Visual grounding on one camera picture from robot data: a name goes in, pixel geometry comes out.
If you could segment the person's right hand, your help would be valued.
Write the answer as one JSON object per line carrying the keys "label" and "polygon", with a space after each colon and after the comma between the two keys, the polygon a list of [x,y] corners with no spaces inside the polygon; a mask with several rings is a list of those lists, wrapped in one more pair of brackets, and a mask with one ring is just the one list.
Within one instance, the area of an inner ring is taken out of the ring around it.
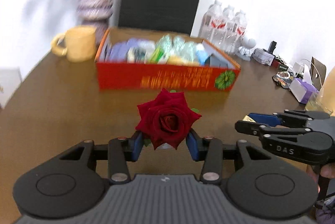
{"label": "person's right hand", "polygon": [[334,163],[324,165],[321,168],[321,171],[319,174],[314,172],[314,170],[312,169],[312,166],[307,165],[306,173],[314,180],[315,183],[318,183],[318,179],[320,176],[322,176],[323,178],[334,179],[335,165]]}

